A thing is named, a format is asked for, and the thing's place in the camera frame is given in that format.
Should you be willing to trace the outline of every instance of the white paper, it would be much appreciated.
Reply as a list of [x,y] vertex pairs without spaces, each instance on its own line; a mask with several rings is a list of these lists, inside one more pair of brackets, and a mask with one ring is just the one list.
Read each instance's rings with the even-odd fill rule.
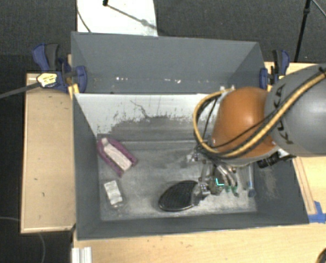
[[[78,10],[91,32],[158,36],[153,0],[78,0]],[[81,19],[78,32],[88,32]]]

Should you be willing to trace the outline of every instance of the wooden board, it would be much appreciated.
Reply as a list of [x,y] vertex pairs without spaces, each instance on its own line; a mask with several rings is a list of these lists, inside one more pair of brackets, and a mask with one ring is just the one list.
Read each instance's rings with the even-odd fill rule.
[[[27,75],[27,84],[36,81]],[[26,93],[21,232],[70,230],[75,224],[71,101],[53,89]]]

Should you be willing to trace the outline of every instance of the wooden table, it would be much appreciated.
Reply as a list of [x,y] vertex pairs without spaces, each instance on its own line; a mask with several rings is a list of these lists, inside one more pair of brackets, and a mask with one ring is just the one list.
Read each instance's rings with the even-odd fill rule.
[[[291,64],[288,74],[309,66]],[[35,76],[27,75],[27,84]],[[25,107],[21,232],[68,231],[76,222],[70,98],[38,88],[27,92]],[[296,162],[310,185],[302,186],[307,208],[312,195],[326,213],[326,157]],[[73,245],[92,247],[94,263],[314,262],[326,247],[326,224],[81,242],[74,235]]]

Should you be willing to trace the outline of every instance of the blue tape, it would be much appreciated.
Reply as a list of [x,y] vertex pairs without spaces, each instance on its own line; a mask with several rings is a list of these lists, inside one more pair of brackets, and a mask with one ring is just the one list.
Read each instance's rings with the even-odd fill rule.
[[322,212],[322,208],[319,202],[314,201],[316,207],[316,214],[308,215],[310,223],[326,223],[326,213]]

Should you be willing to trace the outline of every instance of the gray bin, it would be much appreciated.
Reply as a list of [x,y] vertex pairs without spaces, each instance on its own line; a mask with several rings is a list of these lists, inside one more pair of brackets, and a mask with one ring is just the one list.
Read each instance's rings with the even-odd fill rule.
[[[255,166],[255,198],[239,189],[239,198],[223,192],[182,213],[157,205],[169,185],[201,173],[199,163],[185,162],[195,144],[197,102],[221,85],[259,85],[257,43],[73,33],[72,62],[89,77],[87,93],[73,101],[79,240],[308,223],[291,162]],[[121,178],[97,154],[100,135],[139,160]],[[120,209],[106,200],[108,180],[119,183],[126,203]]]

